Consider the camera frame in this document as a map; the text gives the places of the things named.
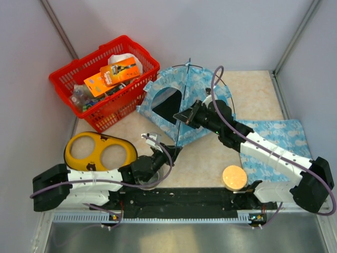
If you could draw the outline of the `blue patterned pet tent fabric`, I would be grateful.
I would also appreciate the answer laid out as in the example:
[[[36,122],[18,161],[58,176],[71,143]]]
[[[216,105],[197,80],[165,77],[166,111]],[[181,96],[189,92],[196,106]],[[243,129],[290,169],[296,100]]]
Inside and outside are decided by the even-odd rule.
[[[162,70],[156,81],[149,81],[145,85],[143,90],[146,96],[136,109],[157,125],[173,142],[176,142],[179,124],[173,115],[180,112],[185,77],[186,71],[182,68],[174,70],[174,67],[169,67]],[[209,130],[202,127],[193,129],[181,123],[178,146],[185,146],[209,133]]]

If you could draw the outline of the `thin black tent pole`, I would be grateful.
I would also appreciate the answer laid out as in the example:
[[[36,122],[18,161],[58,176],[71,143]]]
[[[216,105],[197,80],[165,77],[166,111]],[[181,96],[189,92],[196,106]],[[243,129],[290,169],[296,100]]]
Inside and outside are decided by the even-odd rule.
[[[187,86],[187,77],[188,77],[188,74],[189,74],[189,68],[190,68],[190,65],[191,65],[191,58],[189,58],[189,60],[187,61],[187,63],[185,64],[186,67],[187,67],[187,70],[186,70],[186,80],[185,80],[185,83],[184,83],[184,90],[183,90],[183,95],[182,95],[182,100],[181,100],[181,104],[183,104],[183,101],[185,99],[185,93],[186,93],[186,86]],[[176,138],[176,142],[175,142],[175,146],[177,147],[178,146],[178,143],[179,143],[179,135],[180,135],[180,128],[181,128],[181,121],[178,121],[178,129],[177,129],[177,138]]]

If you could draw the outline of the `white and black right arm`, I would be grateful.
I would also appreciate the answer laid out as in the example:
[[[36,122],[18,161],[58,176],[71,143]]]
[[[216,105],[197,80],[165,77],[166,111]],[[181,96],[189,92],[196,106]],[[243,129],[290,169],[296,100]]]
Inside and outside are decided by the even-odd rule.
[[[197,100],[173,117],[191,128],[203,127],[214,132],[224,146],[255,157],[288,177],[288,182],[259,182],[245,196],[249,207],[256,209],[265,202],[291,202],[320,215],[323,203],[330,197],[332,210],[327,214],[336,212],[332,192],[334,181],[330,165],[324,158],[312,160],[269,142],[247,125],[234,120],[231,108],[222,100],[209,104]]]

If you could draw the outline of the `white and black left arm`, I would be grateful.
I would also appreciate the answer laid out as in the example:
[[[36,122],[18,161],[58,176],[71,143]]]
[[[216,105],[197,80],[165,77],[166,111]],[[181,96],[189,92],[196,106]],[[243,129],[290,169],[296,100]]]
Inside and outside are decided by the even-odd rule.
[[[74,207],[85,203],[114,209],[119,204],[123,187],[152,188],[163,181],[154,176],[164,166],[174,167],[182,147],[160,144],[151,148],[152,155],[142,155],[130,164],[106,171],[79,171],[61,163],[33,178],[35,212],[50,211],[60,206]]]

